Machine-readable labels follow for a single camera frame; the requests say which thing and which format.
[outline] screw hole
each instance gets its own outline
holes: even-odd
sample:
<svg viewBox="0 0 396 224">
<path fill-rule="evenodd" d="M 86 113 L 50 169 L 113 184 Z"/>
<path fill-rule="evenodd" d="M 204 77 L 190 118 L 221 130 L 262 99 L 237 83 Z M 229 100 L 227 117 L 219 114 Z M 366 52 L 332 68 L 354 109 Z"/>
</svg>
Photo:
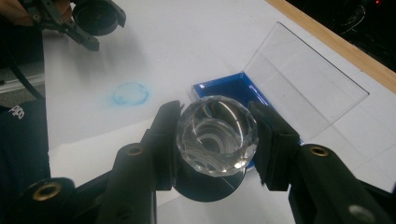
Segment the screw hole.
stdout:
<svg viewBox="0 0 396 224">
<path fill-rule="evenodd" d="M 55 197 L 61 192 L 62 185 L 56 182 L 50 182 L 48 184 L 40 186 L 33 194 L 33 199 L 39 202 L 46 201 L 50 198 Z"/>
<path fill-rule="evenodd" d="M 133 214 L 133 209 L 129 206 L 124 205 L 116 212 L 116 218 L 120 221 L 128 220 Z"/>
<path fill-rule="evenodd" d="M 316 156 L 326 157 L 329 155 L 329 151 L 321 147 L 311 147 L 309 150 Z"/>
<path fill-rule="evenodd" d="M 143 148 L 141 147 L 131 147 L 127 150 L 126 154 L 128 154 L 128 156 L 137 156 L 142 152 Z"/>
<path fill-rule="evenodd" d="M 349 213 L 358 221 L 364 223 L 375 223 L 374 214 L 362 206 L 352 204 L 348 207 L 348 210 Z"/>
</svg>

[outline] black lens cap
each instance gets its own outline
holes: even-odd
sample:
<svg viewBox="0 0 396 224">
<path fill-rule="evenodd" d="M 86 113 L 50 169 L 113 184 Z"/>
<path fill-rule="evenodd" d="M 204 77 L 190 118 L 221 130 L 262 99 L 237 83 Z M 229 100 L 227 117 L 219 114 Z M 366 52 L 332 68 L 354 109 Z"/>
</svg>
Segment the black lens cap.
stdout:
<svg viewBox="0 0 396 224">
<path fill-rule="evenodd" d="M 76 5 L 73 19 L 90 35 L 108 35 L 119 24 L 116 9 L 106 1 L 84 1 Z"/>
</svg>

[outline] black metal holder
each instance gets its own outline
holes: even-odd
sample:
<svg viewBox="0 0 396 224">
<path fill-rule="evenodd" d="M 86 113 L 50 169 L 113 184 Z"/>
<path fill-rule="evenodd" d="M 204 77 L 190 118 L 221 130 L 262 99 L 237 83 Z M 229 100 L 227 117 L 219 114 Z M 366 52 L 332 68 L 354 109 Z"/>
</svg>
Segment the black metal holder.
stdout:
<svg viewBox="0 0 396 224">
<path fill-rule="evenodd" d="M 65 33 L 89 50 L 99 50 L 93 35 L 107 35 L 117 25 L 123 27 L 125 12 L 111 0 L 77 0 L 73 20 L 66 21 L 51 0 L 20 0 L 32 21 L 40 30 Z"/>
<path fill-rule="evenodd" d="M 251 103 L 249 110 L 259 125 L 254 161 L 262 184 L 269 190 L 288 190 L 291 185 L 296 223 L 393 223 L 395 192 L 362 184 L 326 147 L 300 147 L 297 132 L 272 107 Z M 175 187 L 201 202 L 228 196 L 240 183 L 221 197 L 216 196 L 218 180 L 196 188 L 209 196 L 182 184 L 193 180 L 196 172 L 186 170 L 177 155 L 179 116 L 178 101 L 163 105 L 142 141 L 120 149 L 110 172 L 76 189 L 65 178 L 38 182 L 23 193 L 2 223 L 156 223 L 156 190 Z"/>
</svg>

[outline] transparent plastic box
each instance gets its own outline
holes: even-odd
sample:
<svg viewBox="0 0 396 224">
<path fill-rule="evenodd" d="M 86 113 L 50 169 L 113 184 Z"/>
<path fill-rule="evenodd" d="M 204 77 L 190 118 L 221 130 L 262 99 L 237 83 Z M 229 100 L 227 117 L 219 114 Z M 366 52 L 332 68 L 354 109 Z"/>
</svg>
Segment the transparent plastic box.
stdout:
<svg viewBox="0 0 396 224">
<path fill-rule="evenodd" d="M 280 22 L 243 73 L 303 141 L 322 133 L 369 95 Z M 215 83 L 222 85 L 223 80 Z"/>
</svg>

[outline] brass screw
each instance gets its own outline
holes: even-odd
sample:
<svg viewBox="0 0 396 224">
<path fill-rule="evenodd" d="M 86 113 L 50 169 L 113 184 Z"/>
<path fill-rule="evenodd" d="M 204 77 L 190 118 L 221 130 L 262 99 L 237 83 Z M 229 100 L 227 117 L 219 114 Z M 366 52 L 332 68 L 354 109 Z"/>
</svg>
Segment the brass screw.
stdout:
<svg viewBox="0 0 396 224">
<path fill-rule="evenodd" d="M 40 21 L 41 17 L 39 15 L 35 14 L 35 15 L 33 15 L 33 20 L 34 21 Z"/>
<path fill-rule="evenodd" d="M 311 147 L 309 148 L 309 150 L 311 151 L 312 154 L 316 156 L 320 156 L 320 157 L 329 156 L 329 151 L 321 147 Z"/>
<path fill-rule="evenodd" d="M 39 202 L 46 201 L 47 199 L 53 198 L 59 192 L 61 192 L 62 185 L 57 182 L 49 182 L 38 188 L 33 194 L 33 199 Z"/>
</svg>

